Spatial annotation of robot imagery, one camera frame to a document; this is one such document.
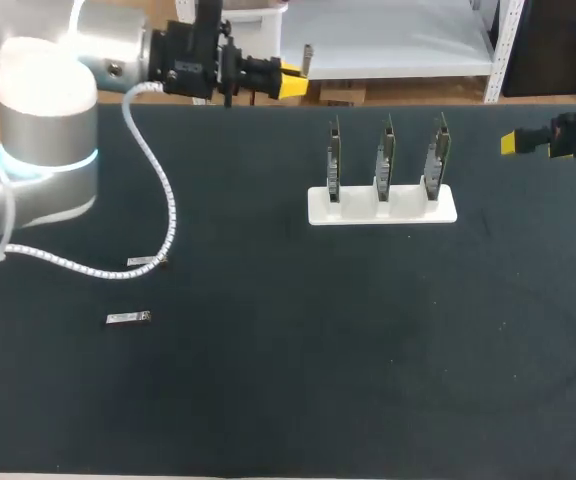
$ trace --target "white cable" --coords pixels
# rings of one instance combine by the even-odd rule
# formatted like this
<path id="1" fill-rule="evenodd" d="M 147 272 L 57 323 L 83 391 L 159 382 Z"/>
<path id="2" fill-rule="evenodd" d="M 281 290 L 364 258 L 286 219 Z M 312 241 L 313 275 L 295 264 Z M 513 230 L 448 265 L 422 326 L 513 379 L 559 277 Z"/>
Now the white cable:
<path id="1" fill-rule="evenodd" d="M 143 92 L 162 92 L 163 88 L 158 83 L 141 83 L 136 85 L 126 95 L 124 96 L 121 109 L 124 116 L 124 120 L 126 121 L 126 125 L 128 129 L 132 133 L 133 137 L 141 147 L 141 150 L 144 152 L 148 161 L 152 164 L 152 167 L 155 169 L 155 173 L 159 177 L 161 181 L 161 185 L 163 186 L 164 193 L 166 194 L 166 201 L 168 203 L 168 231 L 166 232 L 166 238 L 164 239 L 164 243 L 159 249 L 159 252 L 154 257 L 154 259 L 142 267 L 139 267 L 134 270 L 129 270 L 125 272 L 108 272 L 105 270 L 98 270 L 96 268 L 86 267 L 85 265 L 81 265 L 79 263 L 66 260 L 65 258 L 59 257 L 57 255 L 53 255 L 52 253 L 45 252 L 38 248 L 27 247 L 25 245 L 16 245 L 10 244 L 7 245 L 5 248 L 6 253 L 19 253 L 22 255 L 28 255 L 31 257 L 38 258 L 40 260 L 45 260 L 46 262 L 54 263 L 63 268 L 67 268 L 68 270 L 72 270 L 77 273 L 81 273 L 84 275 L 88 275 L 90 277 L 96 278 L 103 278 L 108 280 L 129 280 L 132 278 L 137 278 L 146 273 L 153 270 L 157 265 L 159 265 L 168 254 L 170 247 L 172 246 L 172 242 L 175 238 L 175 231 L 177 225 L 177 209 L 175 206 L 175 197 L 172 191 L 172 187 L 168 182 L 168 177 L 161 168 L 161 165 L 157 161 L 157 158 L 148 147 L 148 144 L 144 140 L 143 136 L 139 132 L 137 125 L 135 125 L 135 121 L 132 118 L 132 114 L 130 112 L 130 104 L 137 95 Z"/>
<path id="2" fill-rule="evenodd" d="M 15 204 L 15 196 L 12 192 L 10 177 L 8 177 L 6 171 L 3 168 L 1 168 L 1 165 L 0 165 L 0 181 L 1 185 L 4 188 L 4 197 L 5 197 L 4 228 L 0 242 L 0 262 L 2 262 L 6 259 L 6 255 L 4 252 L 6 251 L 6 247 L 10 243 L 10 238 L 12 237 L 12 231 L 15 228 L 17 205 Z"/>

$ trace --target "dark mat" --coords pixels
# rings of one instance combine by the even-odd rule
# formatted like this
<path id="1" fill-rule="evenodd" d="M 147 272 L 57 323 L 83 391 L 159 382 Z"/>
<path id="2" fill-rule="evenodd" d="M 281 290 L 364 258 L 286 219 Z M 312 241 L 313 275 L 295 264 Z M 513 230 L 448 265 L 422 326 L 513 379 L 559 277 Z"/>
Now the dark mat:
<path id="1" fill-rule="evenodd" d="M 0 264 L 0 471 L 576 478 L 576 161 L 499 155 L 570 109 L 137 107 L 171 262 L 127 283 Z M 336 114 L 345 184 L 371 181 L 389 113 L 416 183 L 442 110 L 455 225 L 308 224 Z M 119 108 L 100 124 L 93 210 L 14 240 L 121 269 L 165 205 Z"/>

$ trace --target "yellow part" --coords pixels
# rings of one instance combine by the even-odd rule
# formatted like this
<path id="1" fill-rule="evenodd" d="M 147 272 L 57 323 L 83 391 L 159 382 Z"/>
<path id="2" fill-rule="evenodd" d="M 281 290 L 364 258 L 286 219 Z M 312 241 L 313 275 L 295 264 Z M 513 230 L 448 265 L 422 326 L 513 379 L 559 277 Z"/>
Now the yellow part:
<path id="1" fill-rule="evenodd" d="M 279 99 L 288 97 L 303 97 L 308 90 L 308 79 L 303 76 L 293 77 L 292 75 L 281 74 L 281 89 Z"/>
<path id="2" fill-rule="evenodd" d="M 294 65 L 291 65 L 290 63 L 286 63 L 283 60 L 281 61 L 281 68 L 283 68 L 284 70 L 293 70 L 297 73 L 301 73 L 300 67 L 295 67 Z"/>
<path id="3" fill-rule="evenodd" d="M 550 145 L 548 145 L 548 157 L 552 158 L 552 155 L 550 154 Z M 563 155 L 561 157 L 558 158 L 575 158 L 574 155 Z"/>
<path id="4" fill-rule="evenodd" d="M 517 153 L 515 148 L 515 132 L 511 132 L 501 137 L 501 154 L 512 155 L 514 153 Z"/>

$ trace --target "wooden floor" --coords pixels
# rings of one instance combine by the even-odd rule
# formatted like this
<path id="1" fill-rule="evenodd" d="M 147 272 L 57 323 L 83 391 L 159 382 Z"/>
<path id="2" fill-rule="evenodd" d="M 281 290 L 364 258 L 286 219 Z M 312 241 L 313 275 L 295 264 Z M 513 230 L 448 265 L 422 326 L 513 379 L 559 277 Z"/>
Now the wooden floor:
<path id="1" fill-rule="evenodd" d="M 145 10 L 156 27 L 163 27 L 167 19 L 176 18 L 173 0 L 105 0 L 108 3 L 118 3 L 139 7 Z M 317 104 L 319 85 L 313 84 L 305 104 Z M 364 105 L 476 105 L 481 104 L 484 96 L 484 78 L 448 78 L 448 79 L 398 79 L 369 81 L 366 90 Z M 116 102 L 121 99 L 120 95 L 101 93 L 102 102 Z M 172 96 L 149 95 L 142 102 L 156 103 L 190 103 L 189 99 Z M 237 104 L 249 104 L 249 96 L 241 95 L 235 102 Z M 257 104 L 273 104 L 259 98 Z M 575 104 L 576 96 L 561 97 L 528 97 L 501 99 L 501 103 L 556 103 Z"/>

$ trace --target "shelving unit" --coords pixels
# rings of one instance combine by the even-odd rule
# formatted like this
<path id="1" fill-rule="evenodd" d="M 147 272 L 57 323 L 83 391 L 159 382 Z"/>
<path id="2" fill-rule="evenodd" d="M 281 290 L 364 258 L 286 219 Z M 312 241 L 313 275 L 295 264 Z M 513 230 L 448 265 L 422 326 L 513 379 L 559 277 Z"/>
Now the shelving unit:
<path id="1" fill-rule="evenodd" d="M 497 1 L 493 49 L 486 26 Z M 312 44 L 312 80 L 487 76 L 484 101 L 496 103 L 524 1 L 294 0 L 283 17 L 281 56 L 300 65 L 304 44 Z M 193 0 L 176 3 L 188 21 Z"/>

